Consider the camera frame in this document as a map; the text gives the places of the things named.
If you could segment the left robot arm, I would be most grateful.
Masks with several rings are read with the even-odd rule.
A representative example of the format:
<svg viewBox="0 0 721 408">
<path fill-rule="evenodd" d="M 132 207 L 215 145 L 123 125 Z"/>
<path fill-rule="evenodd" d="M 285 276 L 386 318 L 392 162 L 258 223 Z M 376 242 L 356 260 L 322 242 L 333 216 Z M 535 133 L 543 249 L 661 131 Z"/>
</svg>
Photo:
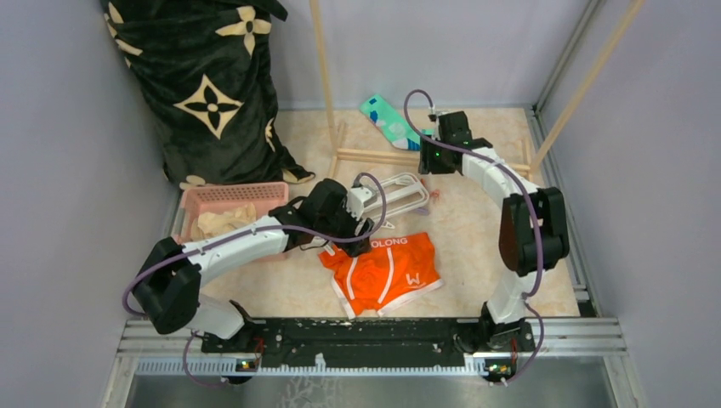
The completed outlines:
<svg viewBox="0 0 721 408">
<path fill-rule="evenodd" d="M 371 249 L 370 238 L 380 223 L 364 217 L 373 202 L 387 205 L 383 188 L 356 179 L 349 188 L 325 178 L 307 196 L 276 207 L 257 221 L 204 241 L 179 244 L 167 237 L 158 241 L 122 295 L 123 307 L 148 318 L 165 335 L 183 328 L 211 334 L 236 352 L 253 345 L 255 330 L 239 304 L 222 302 L 201 293 L 202 288 L 245 264 L 279 255 L 320 238 L 350 257 Z"/>
</svg>

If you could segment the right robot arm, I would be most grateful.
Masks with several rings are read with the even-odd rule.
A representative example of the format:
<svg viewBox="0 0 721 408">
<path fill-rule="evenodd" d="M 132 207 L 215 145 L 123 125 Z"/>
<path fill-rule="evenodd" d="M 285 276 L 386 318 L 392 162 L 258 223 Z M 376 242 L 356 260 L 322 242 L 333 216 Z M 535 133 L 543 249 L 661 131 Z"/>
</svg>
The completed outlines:
<svg viewBox="0 0 721 408">
<path fill-rule="evenodd" d="M 474 138 L 464 112 L 432 112 L 429 119 L 434 132 L 421 138 L 420 173 L 461 174 L 501 210 L 498 249 L 508 273 L 484 303 L 478 328 L 460 336 L 469 347 L 500 350 L 522 340 L 528 299 L 543 273 L 569 254 L 564 197 L 523 178 L 490 142 Z"/>
</svg>

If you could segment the orange underwear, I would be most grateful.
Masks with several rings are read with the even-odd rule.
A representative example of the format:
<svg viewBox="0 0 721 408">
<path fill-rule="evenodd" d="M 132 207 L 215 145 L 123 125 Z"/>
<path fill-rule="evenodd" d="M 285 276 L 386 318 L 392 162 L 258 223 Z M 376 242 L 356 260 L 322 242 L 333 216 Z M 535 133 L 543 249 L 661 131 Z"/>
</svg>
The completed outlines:
<svg viewBox="0 0 721 408">
<path fill-rule="evenodd" d="M 319 254 L 321 264 L 332 271 L 332 289 L 348 318 L 368 310 L 385 316 L 443 287 L 427 233 L 378 238 L 370 244 L 370 252 L 354 258 L 336 247 Z"/>
</svg>

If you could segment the white multi-clip hanger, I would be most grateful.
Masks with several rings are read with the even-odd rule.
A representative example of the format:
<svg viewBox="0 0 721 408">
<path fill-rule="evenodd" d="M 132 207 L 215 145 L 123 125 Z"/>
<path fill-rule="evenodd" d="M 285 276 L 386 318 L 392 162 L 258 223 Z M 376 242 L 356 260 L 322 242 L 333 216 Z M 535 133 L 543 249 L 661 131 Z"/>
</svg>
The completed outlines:
<svg viewBox="0 0 721 408">
<path fill-rule="evenodd" d="M 393 229 L 390 223 L 392 218 L 412 213 L 416 208 L 425 207 L 430 200 L 429 191 L 421 179 L 412 173 L 398 173 L 378 182 L 372 179 L 357 181 L 352 187 L 361 185 L 375 190 L 377 196 L 376 200 L 366 207 L 360 220 L 369 218 L 377 224 L 384 212 L 383 221 L 391 229 Z"/>
</svg>

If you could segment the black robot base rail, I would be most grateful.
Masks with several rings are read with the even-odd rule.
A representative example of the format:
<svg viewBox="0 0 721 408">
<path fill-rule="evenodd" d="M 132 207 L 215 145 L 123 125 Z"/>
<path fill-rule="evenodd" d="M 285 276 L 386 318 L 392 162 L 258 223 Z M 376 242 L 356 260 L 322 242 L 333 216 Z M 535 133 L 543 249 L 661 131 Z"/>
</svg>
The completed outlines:
<svg viewBox="0 0 721 408">
<path fill-rule="evenodd" d="M 311 319 L 266 318 L 246 324 L 232 338 L 202 335 L 205 354 L 249 353 L 263 368 L 459 367 L 468 354 L 531 352 L 526 320 L 493 324 L 486 318 Z"/>
</svg>

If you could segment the white corner clothes peg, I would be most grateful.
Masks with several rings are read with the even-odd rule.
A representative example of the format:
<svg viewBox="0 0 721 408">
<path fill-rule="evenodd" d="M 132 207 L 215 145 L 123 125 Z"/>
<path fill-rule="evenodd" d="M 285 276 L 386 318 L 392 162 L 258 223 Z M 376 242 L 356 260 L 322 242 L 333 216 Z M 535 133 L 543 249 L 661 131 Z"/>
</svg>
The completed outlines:
<svg viewBox="0 0 721 408">
<path fill-rule="evenodd" d="M 323 243 L 323 245 L 321 246 L 321 250 L 330 257 L 333 257 L 336 255 L 336 252 L 337 252 L 336 249 L 337 249 L 336 246 L 330 241 L 325 241 Z"/>
</svg>

